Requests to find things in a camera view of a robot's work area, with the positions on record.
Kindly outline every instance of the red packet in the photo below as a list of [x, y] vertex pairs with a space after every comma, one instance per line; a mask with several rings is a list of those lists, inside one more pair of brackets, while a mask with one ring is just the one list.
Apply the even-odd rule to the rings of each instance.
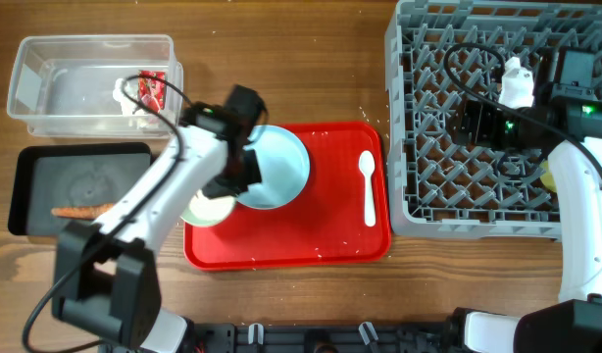
[[[166, 79], [166, 73], [164, 72], [152, 72], [140, 70], [142, 75], [154, 76], [161, 79]], [[164, 109], [166, 103], [166, 84], [159, 82], [158, 80], [151, 78], [140, 78], [138, 80], [137, 92], [140, 100], [146, 104], [147, 107], [155, 112]]]

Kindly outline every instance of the green light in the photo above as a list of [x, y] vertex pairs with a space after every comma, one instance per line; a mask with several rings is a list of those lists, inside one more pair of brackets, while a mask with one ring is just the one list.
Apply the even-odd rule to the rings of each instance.
[[586, 114], [591, 114], [595, 111], [594, 107], [591, 106], [582, 106], [582, 112]]

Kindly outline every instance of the black tray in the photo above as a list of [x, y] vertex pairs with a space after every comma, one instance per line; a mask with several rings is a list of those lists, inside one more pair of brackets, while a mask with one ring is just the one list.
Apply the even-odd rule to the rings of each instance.
[[150, 167], [146, 143], [32, 146], [18, 157], [9, 211], [13, 235], [56, 235], [69, 220], [53, 207], [119, 201]]

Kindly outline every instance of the yellow object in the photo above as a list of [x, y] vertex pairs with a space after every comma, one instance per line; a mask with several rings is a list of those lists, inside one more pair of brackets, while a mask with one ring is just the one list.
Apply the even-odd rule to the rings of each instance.
[[547, 187], [550, 191], [556, 191], [556, 183], [554, 183], [554, 177], [552, 173], [549, 172], [549, 164], [547, 161], [544, 161], [540, 164], [540, 167], [545, 170], [545, 174], [540, 177], [540, 181]]

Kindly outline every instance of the red tray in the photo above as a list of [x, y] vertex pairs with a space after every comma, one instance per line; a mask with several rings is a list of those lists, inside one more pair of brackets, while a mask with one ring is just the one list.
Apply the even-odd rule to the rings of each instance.
[[[187, 260], [205, 271], [369, 262], [390, 247], [388, 203], [376, 131], [363, 123], [282, 126], [308, 149], [310, 177], [299, 196], [259, 211], [237, 204], [214, 227], [184, 226]], [[373, 153], [376, 225], [364, 224], [364, 178], [358, 160]]]

